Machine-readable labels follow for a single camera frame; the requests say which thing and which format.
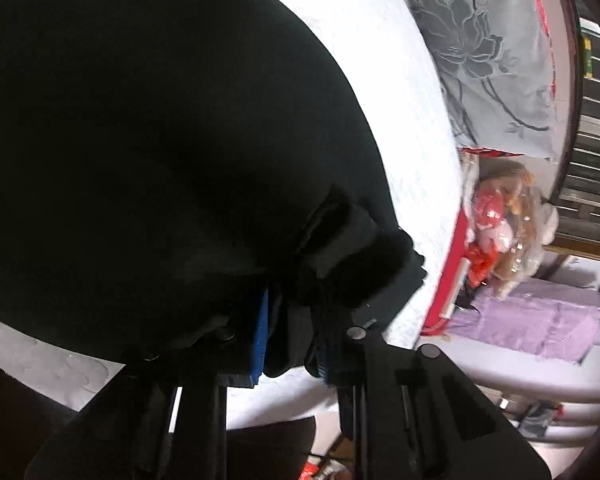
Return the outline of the bagged plush toys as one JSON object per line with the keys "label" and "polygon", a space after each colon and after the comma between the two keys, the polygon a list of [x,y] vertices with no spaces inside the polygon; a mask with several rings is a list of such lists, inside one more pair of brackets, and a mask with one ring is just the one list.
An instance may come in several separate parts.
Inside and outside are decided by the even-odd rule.
{"label": "bagged plush toys", "polygon": [[506,158],[460,154],[467,220],[467,284],[488,285],[498,299],[532,277],[555,238],[557,208],[543,200],[531,171]]}

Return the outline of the black pants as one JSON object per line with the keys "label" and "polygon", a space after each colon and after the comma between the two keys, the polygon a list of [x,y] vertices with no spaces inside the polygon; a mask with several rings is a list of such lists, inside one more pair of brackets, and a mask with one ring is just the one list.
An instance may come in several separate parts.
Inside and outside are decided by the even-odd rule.
{"label": "black pants", "polygon": [[340,67],[278,0],[0,0],[0,321],[245,373],[422,287]]}

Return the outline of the grey floral pillow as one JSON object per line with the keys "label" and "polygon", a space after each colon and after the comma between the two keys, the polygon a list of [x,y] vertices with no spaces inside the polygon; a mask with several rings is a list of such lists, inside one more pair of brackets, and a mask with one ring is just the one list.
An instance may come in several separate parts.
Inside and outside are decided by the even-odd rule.
{"label": "grey floral pillow", "polygon": [[554,159],[555,58],[541,0],[404,0],[456,145]]}

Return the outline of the red blanket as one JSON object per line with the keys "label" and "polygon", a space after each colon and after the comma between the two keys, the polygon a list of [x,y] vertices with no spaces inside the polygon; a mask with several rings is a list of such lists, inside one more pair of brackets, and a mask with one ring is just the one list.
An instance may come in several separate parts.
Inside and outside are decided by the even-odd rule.
{"label": "red blanket", "polygon": [[452,279],[454,278],[458,263],[461,258],[465,258],[467,248],[467,230],[468,220],[463,208],[458,210],[455,223],[452,243],[446,257],[445,264],[438,281],[434,300],[432,300],[429,311],[426,315],[424,325],[420,334],[422,336],[437,335],[440,333],[449,320],[440,318],[440,311],[443,307],[446,295],[449,292]]}

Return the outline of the white quilted bed cover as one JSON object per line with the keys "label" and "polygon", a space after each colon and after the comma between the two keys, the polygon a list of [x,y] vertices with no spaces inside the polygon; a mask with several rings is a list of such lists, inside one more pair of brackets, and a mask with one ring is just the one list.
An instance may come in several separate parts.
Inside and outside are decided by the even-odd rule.
{"label": "white quilted bed cover", "polygon": [[[452,232],[458,169],[434,66],[401,0],[278,0],[334,58],[372,129],[400,228],[424,260],[422,287],[387,326],[410,346],[415,321],[434,294]],[[270,348],[268,364],[274,353]],[[230,428],[305,418],[331,410],[332,390],[300,364],[254,391],[230,395]]]}

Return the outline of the red floral quilt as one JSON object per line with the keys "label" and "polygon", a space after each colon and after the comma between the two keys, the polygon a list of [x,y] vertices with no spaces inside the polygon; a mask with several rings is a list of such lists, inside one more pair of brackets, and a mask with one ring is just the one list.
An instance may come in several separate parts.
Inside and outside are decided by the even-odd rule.
{"label": "red floral quilt", "polygon": [[555,156],[556,66],[542,0],[469,0],[482,40],[469,58],[478,150]]}

